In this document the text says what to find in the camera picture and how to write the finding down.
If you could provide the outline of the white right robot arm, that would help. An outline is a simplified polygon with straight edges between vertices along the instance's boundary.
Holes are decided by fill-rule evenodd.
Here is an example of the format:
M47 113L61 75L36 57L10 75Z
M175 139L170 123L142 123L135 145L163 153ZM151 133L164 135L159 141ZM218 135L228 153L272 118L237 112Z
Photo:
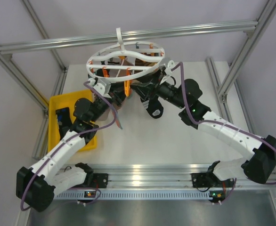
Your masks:
M175 87L163 81L162 76L153 76L149 81L134 82L130 87L143 101L160 97L181 108L179 117L186 125L212 135L241 155L231 161L215 161L207 169L205 178L211 187L232 178L267 184L276 166L276 138L259 137L219 117L198 100L203 93L195 80L182 79L181 85Z

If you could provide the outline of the black patterned sock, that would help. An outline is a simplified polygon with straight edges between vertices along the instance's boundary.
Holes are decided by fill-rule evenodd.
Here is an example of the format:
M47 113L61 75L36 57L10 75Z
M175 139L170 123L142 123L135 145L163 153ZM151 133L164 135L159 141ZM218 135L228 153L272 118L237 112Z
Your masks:
M146 109L147 113L154 119L159 119L163 115L164 107L159 101L158 97L152 99L140 99L143 107Z
M66 135L67 131L70 129L70 127L73 124L70 117L70 109L69 107L57 109L55 113L57 116L57 124L58 124L60 140L62 140Z

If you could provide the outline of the white round clip hanger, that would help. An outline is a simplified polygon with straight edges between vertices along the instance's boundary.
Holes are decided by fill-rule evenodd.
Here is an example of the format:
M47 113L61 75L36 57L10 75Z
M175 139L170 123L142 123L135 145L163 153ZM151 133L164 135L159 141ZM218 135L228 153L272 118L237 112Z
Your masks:
M116 29L117 43L99 50L86 63L88 75L99 78L97 71L111 83L135 80L155 71L165 57L162 46L149 41L126 41Z

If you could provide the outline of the yellow-orange clothes peg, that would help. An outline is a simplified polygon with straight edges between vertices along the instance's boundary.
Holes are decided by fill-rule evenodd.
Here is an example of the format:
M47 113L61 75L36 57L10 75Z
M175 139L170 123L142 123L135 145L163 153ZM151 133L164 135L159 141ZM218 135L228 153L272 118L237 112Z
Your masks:
M131 80L126 80L124 82L124 93L126 97L129 97L131 95L130 85L131 85Z

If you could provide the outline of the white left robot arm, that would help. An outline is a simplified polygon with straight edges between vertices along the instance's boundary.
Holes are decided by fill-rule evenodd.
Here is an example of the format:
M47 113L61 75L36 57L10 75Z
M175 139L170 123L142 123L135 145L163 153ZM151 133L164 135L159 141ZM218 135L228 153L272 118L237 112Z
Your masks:
M88 187L94 181L93 169L85 163L77 163L70 170L59 173L66 162L80 149L86 146L101 129L113 123L98 126L95 122L110 109L117 119L116 106L126 98L124 90L110 91L107 97L92 89L94 101L79 98L74 103L73 124L65 131L64 137L42 159L31 167L22 167L16 175L16 196L21 200L20 209L26 211L25 204L38 212L49 207L53 199L66 190L82 185Z

